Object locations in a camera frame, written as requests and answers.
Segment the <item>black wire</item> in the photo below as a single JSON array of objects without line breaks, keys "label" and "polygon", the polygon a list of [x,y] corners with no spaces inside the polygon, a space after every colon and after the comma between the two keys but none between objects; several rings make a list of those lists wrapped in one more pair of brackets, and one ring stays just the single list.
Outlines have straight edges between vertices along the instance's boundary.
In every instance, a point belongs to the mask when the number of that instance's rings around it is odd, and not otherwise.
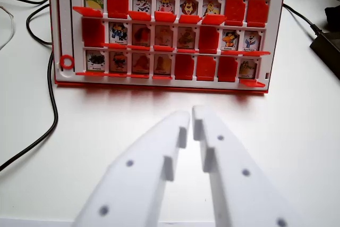
[{"label": "black wire", "polygon": [[0,166],[0,171],[4,170],[6,167],[8,167],[11,163],[19,159],[21,156],[23,156],[25,153],[29,152],[33,148],[35,148],[38,144],[40,144],[45,138],[47,138],[57,127],[58,124],[58,110],[57,105],[55,103],[54,95],[53,95],[53,89],[52,89],[52,63],[53,63],[53,52],[51,52],[51,55],[49,57],[48,61],[48,68],[47,68],[47,84],[48,84],[48,93],[51,100],[52,108],[53,108],[53,114],[54,114],[54,120],[52,126],[43,134],[40,138],[38,138],[34,143],[32,143],[30,146],[26,147],[24,150],[10,158],[7,162],[2,164]]},{"label": "black wire", "polygon": [[25,2],[25,3],[33,4],[33,5],[42,5],[43,3],[47,2],[48,0],[42,0],[42,1],[16,0],[16,1],[21,1],[21,2]]},{"label": "black wire", "polygon": [[[26,20],[26,26],[27,29],[29,30],[30,35],[39,43],[44,44],[44,45],[51,45],[51,43],[45,42],[42,39],[38,38],[37,36],[35,36],[32,31],[29,28],[29,23],[30,23],[30,19],[32,19],[32,17],[37,14],[38,12],[40,12],[41,10],[43,10],[44,8],[48,7],[48,5],[42,6],[41,8],[39,8],[38,10],[34,11],[30,16],[28,16],[27,20]],[[8,167],[10,164],[12,164],[13,162],[15,162],[17,159],[19,159],[21,156],[23,156],[24,154],[26,154],[27,152],[29,152],[30,150],[32,150],[33,148],[35,148],[38,144],[40,144],[44,139],[46,139],[49,135],[52,134],[52,132],[55,130],[55,128],[57,127],[58,124],[58,109],[57,109],[57,105],[55,103],[55,98],[54,98],[54,94],[53,94],[53,88],[52,88],[52,63],[53,63],[53,59],[54,59],[54,55],[53,52],[51,52],[51,55],[49,57],[49,61],[48,61],[48,67],[47,67],[47,85],[48,85],[48,93],[49,93],[49,97],[51,100],[51,104],[52,104],[52,109],[53,109],[53,115],[54,115],[54,120],[53,123],[51,125],[51,127],[45,132],[45,134],[43,134],[40,138],[38,138],[35,142],[33,142],[30,146],[26,147],[24,150],[22,150],[21,152],[19,152],[18,154],[16,154],[15,156],[13,156],[12,158],[10,158],[8,161],[6,161],[4,164],[2,164],[0,166],[0,172],[3,171],[6,167]]]},{"label": "black wire", "polygon": [[292,13],[296,14],[300,18],[302,18],[305,22],[309,24],[311,29],[314,31],[315,35],[320,35],[322,33],[322,30],[318,28],[314,23],[312,23],[310,20],[308,20],[305,16],[303,16],[301,13],[297,12],[296,10],[292,9],[289,5],[283,4],[283,7],[287,10],[291,11]]},{"label": "black wire", "polygon": [[39,13],[41,10],[43,10],[43,9],[45,9],[45,8],[47,8],[47,7],[49,7],[49,4],[42,6],[42,7],[40,7],[39,9],[35,10],[33,13],[31,13],[30,16],[28,16],[27,19],[26,19],[26,28],[27,28],[27,30],[28,30],[28,33],[31,35],[31,37],[32,37],[34,40],[38,41],[39,43],[41,43],[41,44],[43,44],[43,45],[52,45],[52,43],[46,42],[46,41],[40,39],[39,37],[37,37],[36,35],[34,35],[33,32],[32,32],[32,30],[31,30],[31,28],[30,28],[30,22],[31,22],[32,17],[33,17],[34,15],[36,15],[37,13]]},{"label": "black wire", "polygon": [[313,23],[308,20],[305,16],[303,16],[301,13],[297,12],[296,10],[292,9],[289,5],[283,4],[283,7],[291,11],[292,13],[296,14],[300,18],[304,19],[310,26],[313,25]]}]

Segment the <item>white table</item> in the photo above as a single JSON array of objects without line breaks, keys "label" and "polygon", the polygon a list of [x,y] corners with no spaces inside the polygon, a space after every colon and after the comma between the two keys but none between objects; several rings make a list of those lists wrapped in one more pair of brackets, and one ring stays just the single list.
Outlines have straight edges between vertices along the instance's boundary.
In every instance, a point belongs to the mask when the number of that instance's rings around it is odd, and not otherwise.
[{"label": "white table", "polygon": [[[27,33],[36,8],[0,0],[15,16],[16,34],[0,51],[0,163],[51,125],[46,72],[50,48]],[[317,25],[335,0],[285,0]],[[0,13],[0,26],[5,14]],[[312,31],[298,20],[309,35]],[[49,15],[31,23],[50,40]],[[9,28],[1,29],[0,40]],[[239,137],[306,226],[340,222],[340,82],[309,48],[311,39],[283,11],[269,94],[204,94],[54,86],[59,124],[37,150],[0,174],[0,218],[73,221],[106,167],[140,135],[176,110],[210,105]],[[175,182],[168,183],[160,221],[212,222],[209,179],[189,133]]]}]

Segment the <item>guess who game board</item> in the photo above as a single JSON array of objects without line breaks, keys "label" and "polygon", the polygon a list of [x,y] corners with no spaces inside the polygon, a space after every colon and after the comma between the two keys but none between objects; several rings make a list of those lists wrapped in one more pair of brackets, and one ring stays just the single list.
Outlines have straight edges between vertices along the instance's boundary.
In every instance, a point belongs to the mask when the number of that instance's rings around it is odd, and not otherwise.
[{"label": "guess who game board", "polygon": [[268,91],[282,0],[50,0],[57,84]]}]

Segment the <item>gripper jaw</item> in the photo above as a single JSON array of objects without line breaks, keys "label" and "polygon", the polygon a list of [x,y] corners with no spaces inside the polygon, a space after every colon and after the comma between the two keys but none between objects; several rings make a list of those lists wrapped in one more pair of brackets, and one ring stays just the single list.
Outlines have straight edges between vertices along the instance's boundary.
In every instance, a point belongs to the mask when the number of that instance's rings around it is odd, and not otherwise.
[{"label": "gripper jaw", "polygon": [[210,175],[217,227],[303,227],[237,137],[209,108],[192,110],[194,140]]},{"label": "gripper jaw", "polygon": [[188,112],[175,112],[132,144],[109,166],[73,227],[156,227],[189,122]]}]

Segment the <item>red plastic ring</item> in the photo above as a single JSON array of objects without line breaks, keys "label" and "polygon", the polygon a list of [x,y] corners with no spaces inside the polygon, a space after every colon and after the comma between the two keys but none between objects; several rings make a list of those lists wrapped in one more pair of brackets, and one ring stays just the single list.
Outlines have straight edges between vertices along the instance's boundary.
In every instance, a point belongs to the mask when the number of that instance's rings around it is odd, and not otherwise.
[{"label": "red plastic ring", "polygon": [[[71,61],[71,65],[66,66],[65,65],[65,59],[70,60]],[[73,69],[73,67],[74,67],[74,58],[71,55],[63,55],[63,56],[61,56],[61,58],[60,58],[60,66],[63,69]]]}]

